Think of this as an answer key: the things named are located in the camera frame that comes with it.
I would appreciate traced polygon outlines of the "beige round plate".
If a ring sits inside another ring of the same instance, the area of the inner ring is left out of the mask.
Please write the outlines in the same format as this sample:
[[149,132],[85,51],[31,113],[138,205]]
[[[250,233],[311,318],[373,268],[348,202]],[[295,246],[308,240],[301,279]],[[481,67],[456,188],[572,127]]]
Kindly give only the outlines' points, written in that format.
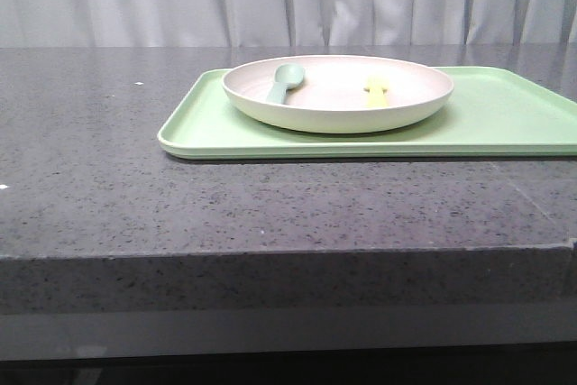
[[[303,83],[285,102],[265,101],[278,66],[297,63]],[[369,77],[385,78],[388,106],[369,108]],[[453,80],[415,62],[355,55],[302,55],[258,60],[229,70],[222,86],[241,112],[266,124],[308,133],[374,133],[420,122],[439,111],[453,93]]]

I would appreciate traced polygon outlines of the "yellow plastic fork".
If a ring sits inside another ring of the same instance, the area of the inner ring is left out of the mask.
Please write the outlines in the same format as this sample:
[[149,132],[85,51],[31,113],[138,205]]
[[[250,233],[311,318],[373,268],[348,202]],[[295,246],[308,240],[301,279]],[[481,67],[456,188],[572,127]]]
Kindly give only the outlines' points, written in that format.
[[366,81],[364,90],[368,92],[367,105],[369,108],[385,108],[388,106],[386,93],[389,83],[385,78],[372,76]]

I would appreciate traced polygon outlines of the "sage green plastic spoon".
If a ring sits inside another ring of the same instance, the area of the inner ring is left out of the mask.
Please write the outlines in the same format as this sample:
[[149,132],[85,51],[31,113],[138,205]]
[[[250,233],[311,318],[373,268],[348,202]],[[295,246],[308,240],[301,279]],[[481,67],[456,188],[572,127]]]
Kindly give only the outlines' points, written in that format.
[[289,90],[299,87],[305,79],[305,69],[297,63],[285,63],[278,66],[274,73],[273,84],[265,101],[283,104]]

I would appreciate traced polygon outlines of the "light green rectangular tray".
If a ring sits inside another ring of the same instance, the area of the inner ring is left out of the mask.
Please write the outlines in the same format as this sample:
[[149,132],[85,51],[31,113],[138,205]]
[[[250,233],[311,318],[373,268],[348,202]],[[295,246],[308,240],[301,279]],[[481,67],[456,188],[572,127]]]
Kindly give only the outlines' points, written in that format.
[[231,69],[203,73],[160,128],[161,148],[191,160],[573,155],[573,101],[505,69],[441,67],[454,84],[426,119],[374,133],[308,133],[238,110],[222,86]]

